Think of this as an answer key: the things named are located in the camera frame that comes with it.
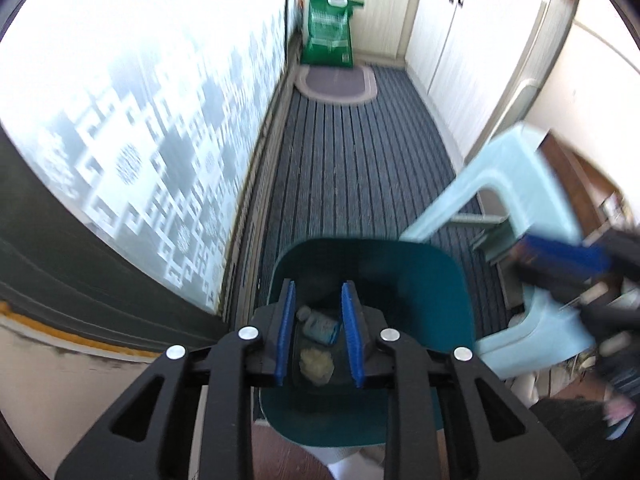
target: light blue plastic stool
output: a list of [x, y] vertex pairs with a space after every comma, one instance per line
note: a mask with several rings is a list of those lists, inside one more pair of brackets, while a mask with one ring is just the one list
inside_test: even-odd
[[[508, 212], [511, 242], [532, 230], [580, 243], [581, 230], [564, 190], [536, 153], [544, 136], [541, 130], [518, 123], [491, 140], [400, 239], [425, 242], [450, 221], [473, 224], [470, 216], [461, 220], [457, 212], [479, 190], [491, 189]], [[475, 225], [483, 223], [479, 219]], [[504, 235], [494, 240], [499, 247], [492, 248], [491, 241], [485, 248], [494, 255], [508, 244]], [[524, 304], [526, 317], [520, 324], [476, 342], [480, 358], [501, 379], [555, 365], [592, 346], [577, 312], [556, 303], [547, 291], [526, 286]]]

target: plastic bottle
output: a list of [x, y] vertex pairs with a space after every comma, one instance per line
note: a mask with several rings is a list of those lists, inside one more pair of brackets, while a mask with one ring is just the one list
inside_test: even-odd
[[331, 346], [338, 339], [340, 323], [321, 312], [303, 305], [296, 312], [296, 317], [300, 322], [304, 323], [302, 333], [311, 341], [324, 346]]

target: patterned window film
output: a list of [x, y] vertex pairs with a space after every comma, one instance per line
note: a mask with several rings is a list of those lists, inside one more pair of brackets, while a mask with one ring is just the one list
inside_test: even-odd
[[0, 42], [0, 121], [32, 170], [211, 312], [284, 68], [284, 13], [285, 0], [26, 0]]

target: baseboard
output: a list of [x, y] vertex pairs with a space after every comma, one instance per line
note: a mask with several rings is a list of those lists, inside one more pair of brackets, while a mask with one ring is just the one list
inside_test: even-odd
[[387, 57], [369, 52], [353, 51], [353, 61], [356, 64], [389, 66], [392, 68], [404, 68], [404, 59], [401, 57]]
[[455, 171], [456, 174], [460, 173], [462, 168], [464, 168], [465, 158], [462, 156], [456, 140], [453, 138], [452, 133], [449, 131], [449, 128], [447, 127], [444, 119], [436, 108], [436, 105], [429, 97], [427, 89], [420, 81], [420, 78], [418, 78], [418, 75], [409, 65], [406, 66], [406, 72], [409, 76], [409, 79], [414, 84], [414, 87], [417, 90], [420, 99], [422, 99], [422, 102], [427, 108], [427, 111], [433, 118], [433, 122], [436, 123], [438, 133], [440, 134], [442, 142], [444, 143], [444, 147], [447, 150], [447, 155], [449, 155], [449, 160], [451, 161], [453, 171]]
[[232, 257], [225, 269], [225, 317], [231, 329], [246, 325], [260, 287], [259, 271], [273, 182], [289, 113], [293, 83], [300, 64], [301, 38], [295, 34], [287, 49], [287, 65], [274, 92], [253, 160], [234, 232]]

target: blue gripper pad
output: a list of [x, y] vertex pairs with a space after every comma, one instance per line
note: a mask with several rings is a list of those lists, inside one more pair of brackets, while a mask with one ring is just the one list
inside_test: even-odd
[[526, 233], [520, 241], [549, 267], [561, 269], [576, 278], [586, 280], [609, 272], [611, 268], [610, 258], [597, 245], [573, 246], [531, 233]]
[[349, 356], [349, 366], [351, 368], [351, 377], [358, 388], [364, 386], [364, 348], [360, 330], [358, 328], [358, 319], [354, 306], [354, 299], [351, 297], [349, 284], [342, 284], [342, 323], [344, 324], [344, 335], [347, 341], [347, 354]]
[[274, 376], [278, 386], [282, 386], [284, 377], [287, 375], [287, 364], [289, 363], [289, 345], [291, 342], [291, 330], [296, 311], [296, 284], [289, 282], [287, 297], [284, 300], [282, 309], [282, 320], [278, 332], [278, 343], [276, 345], [276, 369]]

